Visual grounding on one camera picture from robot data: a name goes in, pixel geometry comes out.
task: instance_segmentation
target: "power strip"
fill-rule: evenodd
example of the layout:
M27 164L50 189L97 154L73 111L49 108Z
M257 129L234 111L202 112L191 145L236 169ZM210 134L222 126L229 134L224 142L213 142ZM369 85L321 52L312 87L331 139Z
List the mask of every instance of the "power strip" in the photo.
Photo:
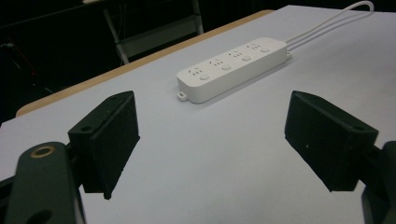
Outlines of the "power strip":
M180 101L200 104L282 63L287 43L256 39L177 73Z

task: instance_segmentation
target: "power cord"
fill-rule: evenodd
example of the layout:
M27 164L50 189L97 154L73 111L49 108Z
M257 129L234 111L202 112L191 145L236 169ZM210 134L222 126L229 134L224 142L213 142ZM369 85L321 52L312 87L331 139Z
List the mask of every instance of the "power cord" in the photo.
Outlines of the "power cord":
M298 34L298 35L295 35L295 36L293 36L293 37L290 37L290 38L286 39L285 42L289 44L289 42L291 42L291 41L293 41L293 40L295 40L295 39L298 39L298 38L300 38L300 37L302 37L302 36L304 36L304 35L307 35L307 34L313 32L313 31L317 30L320 26L322 26L322 25L324 25L325 23L327 23L327 22L329 22L329 21L335 19L336 17L340 16L341 14L345 13L346 11L349 11L349 10L355 8L355 7L360 7L360 6L368 6L368 7L370 8L370 12L374 12L374 4L373 4L372 2L370 2L370 1L360 1L360 2L357 2L357 3L355 3L355 4L350 5L349 7L344 8L344 9L343 9L342 11L340 11L339 13L333 15L332 17L330 17L330 18L327 19L326 21L323 21L323 22L319 23L318 25L314 26L313 28L311 28L311 29L309 29L309 30L307 30L307 31L304 31L304 32L302 32L302 33L300 33L300 34Z

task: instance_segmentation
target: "table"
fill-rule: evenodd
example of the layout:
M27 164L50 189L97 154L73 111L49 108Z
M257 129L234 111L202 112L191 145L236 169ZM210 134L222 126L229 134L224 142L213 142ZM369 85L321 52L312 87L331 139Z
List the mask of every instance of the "table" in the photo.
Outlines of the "table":
M249 21L256 20L259 17L265 16L265 15L267 15L268 13L270 13L272 11L273 10L259 11L257 13L254 13L254 14L250 15L250 16L247 16L247 17L245 17L245 18L243 18L241 20L231 22L231 23L226 24L224 26L221 26L221 27L219 27L219 28L217 28L215 30L209 31L209 32L204 33L202 35L199 35L199 36L196 36L196 37L191 38L189 40L186 40L186 41L184 41L182 43L175 44L174 46L172 46L170 48L157 51L157 52L155 52L153 54L150 54L147 57L144 57L142 59L139 59L139 60L133 61L131 63L128 63L128 64L126 64L126 65L124 65L122 67L119 67L119 68L116 68L114 70L111 70L111 71L109 71L107 73L104 73L104 74L98 76L98 77L91 78L91 79L89 79L89 80L87 80L85 82L79 83L79 84L77 84L77 85L75 85L73 87L67 88L67 89L65 89L63 91L58 91L58 92L56 92L56 93L54 93L54 94L52 94L50 96L47 96L47 97L45 97L43 99L34 101L34 102L32 102L32 103L30 103L28 105L23 106L21 109L19 109L17 111L17 115L16 116L18 117L18 116L21 116L23 114L29 113L29 112L31 112L33 110L36 110L36 109L38 109L40 107L43 107L45 105L52 104L53 102L59 101L59 100L65 98L67 96L70 96L72 94L78 93L78 92L83 91L83 90L86 90L86 89L88 89L90 87L93 87L93 86L95 86L95 85L97 85L99 83L102 83L104 81L110 80L113 77L117 77L117 76L120 76L120 75L122 75L124 73L127 73L129 71L132 71L132 70L134 70L134 69L136 69L136 68L138 68L138 67L140 67L140 66L142 66L142 65L144 65L146 63L150 63L150 62L153 62L155 60L158 60L161 57L164 57L164 56L166 56L168 54L171 54L171 53L173 53L173 52L175 52L177 50L184 49L184 48L186 48L186 47L188 47L190 45L196 44L196 43L198 43L200 41L203 41L205 39L208 39L208 38L210 38L212 36L219 35L221 33L224 33L226 31L228 31L228 30L231 30L234 27L240 26L240 25L245 24L245 23L247 23Z
M287 39L336 11L283 7L5 122L0 178L27 148L67 143L107 96L133 90L141 140L109 202L82 193L89 223L363 223L363 184L328 192L283 129L297 90L377 128L378 147L396 139L394 13L348 12L290 46L285 64L200 105L177 99L179 70L258 37Z

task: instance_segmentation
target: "wooden table edge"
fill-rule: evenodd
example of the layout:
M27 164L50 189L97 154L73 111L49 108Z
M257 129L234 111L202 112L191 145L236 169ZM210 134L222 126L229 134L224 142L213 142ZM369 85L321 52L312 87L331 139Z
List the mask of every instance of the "wooden table edge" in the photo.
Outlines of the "wooden table edge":
M66 97L71 96L73 94L76 94L78 92L87 90L90 87L93 87L93 86L98 85L98 84L100 84L102 82L110 80L113 77L117 77L117 76L120 76L122 74L125 74L125 73L127 73L127 72L129 72L131 70L134 70L134 69L136 69L136 68L138 68L138 67L140 67L140 66L142 66L142 65L144 65L146 63L153 62L153 61L155 61L157 59L160 59L161 57L164 57L164 56L166 56L168 54L171 54L171 53L173 53L175 51L178 51L180 49L184 49L184 48L186 48L186 47L188 47L190 45L193 45L195 43L198 43L200 41L208 39L208 38L210 38L212 36L224 33L224 32L226 32L228 30L231 30L231 29L233 29L233 28L235 28L237 26L243 25L243 24L245 24L247 22L254 21L254 20L258 19L259 17L265 16L265 15L271 13L271 12L273 12L273 10L259 11L257 13L254 13L254 14L252 14L250 16L247 16L247 17L245 17L243 19L240 19L238 21L234 21L234 22L228 23L228 24L226 24L224 26L221 26L221 27L219 27L219 28L217 28L215 30L209 31L209 32L204 33L202 35L198 35L198 36L193 37L191 39L188 39L188 40L186 40L184 42L175 44L172 47L157 51L157 52L155 52L153 54L150 54L147 57L144 57L144 58L141 58L139 60L133 61L131 63L125 64L122 67L115 68L115 69L113 69L113 70L111 70L109 72L103 73L102 75L99 75L97 77L93 77L91 79L88 79L86 81L78 83L77 85L72 86L70 88L67 88L65 90L55 92L52 95L49 95L47 97L44 97L42 99L39 99L37 101L34 101L34 102L32 102L32 103L30 103L28 105L25 105L25 106L21 107L17 111L16 117L19 117L19 116L27 114L27 113L29 113L31 111L37 110L38 108L41 108L43 106L50 105L50 104L52 104L54 102L62 100L63 98L66 98Z

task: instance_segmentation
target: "black bracket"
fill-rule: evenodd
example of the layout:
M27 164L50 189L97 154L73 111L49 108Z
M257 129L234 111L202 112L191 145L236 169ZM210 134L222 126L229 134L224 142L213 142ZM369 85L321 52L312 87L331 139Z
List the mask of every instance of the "black bracket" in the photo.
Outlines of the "black bracket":
M85 223L79 186L106 199L139 140L134 93L104 100L69 132L70 143L25 151L0 183L0 223Z
M374 146L378 131L313 94L291 94L286 140L329 191L352 191L359 180L367 224L396 223L396 142Z

